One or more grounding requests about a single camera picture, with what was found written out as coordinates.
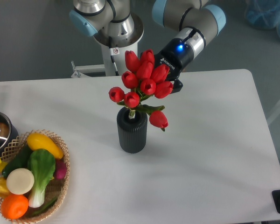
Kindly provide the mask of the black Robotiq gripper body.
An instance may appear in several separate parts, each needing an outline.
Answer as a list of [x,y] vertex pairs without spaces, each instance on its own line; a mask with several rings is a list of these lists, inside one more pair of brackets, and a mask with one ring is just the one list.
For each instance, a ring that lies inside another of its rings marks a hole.
[[193,49],[180,38],[172,39],[159,53],[154,55],[155,68],[164,64],[169,67],[166,81],[178,79],[182,70],[194,59]]

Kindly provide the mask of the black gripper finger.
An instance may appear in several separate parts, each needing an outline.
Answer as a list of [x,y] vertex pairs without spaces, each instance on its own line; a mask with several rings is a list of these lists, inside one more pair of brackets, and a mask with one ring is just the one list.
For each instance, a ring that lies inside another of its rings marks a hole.
[[179,79],[175,79],[173,82],[172,94],[180,92],[182,88],[183,88],[182,82]]

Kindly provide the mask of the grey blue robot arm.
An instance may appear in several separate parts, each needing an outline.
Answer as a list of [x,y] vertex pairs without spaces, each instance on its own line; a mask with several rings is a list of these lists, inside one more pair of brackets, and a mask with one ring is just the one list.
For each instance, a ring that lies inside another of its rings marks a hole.
[[[128,0],[76,0],[69,17],[85,36],[94,37],[101,46],[102,65],[74,66],[73,77],[104,72],[118,76],[126,70],[125,53],[137,52],[144,26],[130,9]],[[155,54],[157,65],[169,67],[168,81],[173,92],[182,89],[180,73],[219,34],[226,23],[221,8],[206,0],[157,0],[152,18],[159,25],[177,31],[177,35]]]

